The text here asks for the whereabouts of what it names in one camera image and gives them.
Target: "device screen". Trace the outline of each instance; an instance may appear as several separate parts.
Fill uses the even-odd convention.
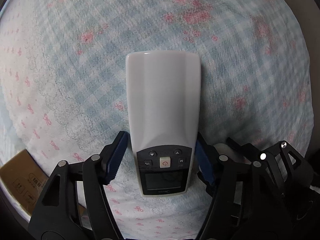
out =
[[[148,190],[180,188],[183,171],[146,173]]]

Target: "button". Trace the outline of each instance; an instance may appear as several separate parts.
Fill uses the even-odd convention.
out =
[[[152,166],[152,160],[144,160],[144,165]]]
[[[178,159],[179,164],[185,164],[185,162],[186,162],[186,158],[179,158]]]
[[[175,150],[173,151],[173,153],[174,153],[174,154],[181,154],[181,150],[180,150],[180,149],[175,149]]]
[[[150,155],[151,157],[156,157],[156,156],[157,156],[157,153],[156,153],[156,151],[150,151],[150,152],[149,152],[149,155]]]
[[[160,168],[169,168],[171,164],[170,157],[160,157]]]

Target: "printed icon on box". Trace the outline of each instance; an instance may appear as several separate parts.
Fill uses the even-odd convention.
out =
[[[21,194],[25,189],[25,186],[23,186],[18,179],[16,179],[12,184],[19,194]]]
[[[30,181],[37,187],[43,187],[44,185],[40,182],[40,180],[33,174],[29,174]]]
[[[31,193],[29,191],[27,191],[24,195],[23,198],[29,203],[31,204],[31,206],[33,206],[36,202],[36,198],[31,195]]]

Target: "white handheld device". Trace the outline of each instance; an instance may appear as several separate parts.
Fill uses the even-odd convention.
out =
[[[186,193],[198,131],[200,57],[174,50],[128,54],[126,84],[142,196]]]

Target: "round button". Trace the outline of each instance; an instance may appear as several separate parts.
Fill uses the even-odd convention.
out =
[[[150,151],[150,152],[149,152],[149,155],[150,155],[151,157],[156,157],[156,156],[157,156],[157,153],[156,153],[156,151]]]
[[[173,151],[173,153],[174,153],[174,154],[181,154],[181,150],[180,150],[180,149],[175,149],[175,150]]]

